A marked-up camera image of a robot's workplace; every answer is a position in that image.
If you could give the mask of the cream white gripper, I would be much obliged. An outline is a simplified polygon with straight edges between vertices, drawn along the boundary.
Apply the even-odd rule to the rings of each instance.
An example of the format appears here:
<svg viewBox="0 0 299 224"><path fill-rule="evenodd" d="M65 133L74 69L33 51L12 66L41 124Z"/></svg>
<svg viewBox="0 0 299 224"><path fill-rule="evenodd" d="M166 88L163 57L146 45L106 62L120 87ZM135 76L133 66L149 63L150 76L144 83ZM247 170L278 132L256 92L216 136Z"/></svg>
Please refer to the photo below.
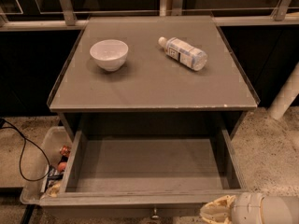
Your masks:
<svg viewBox="0 0 299 224"><path fill-rule="evenodd" d="M200 209L206 224L263 224L261 193L225 195Z"/></svg>

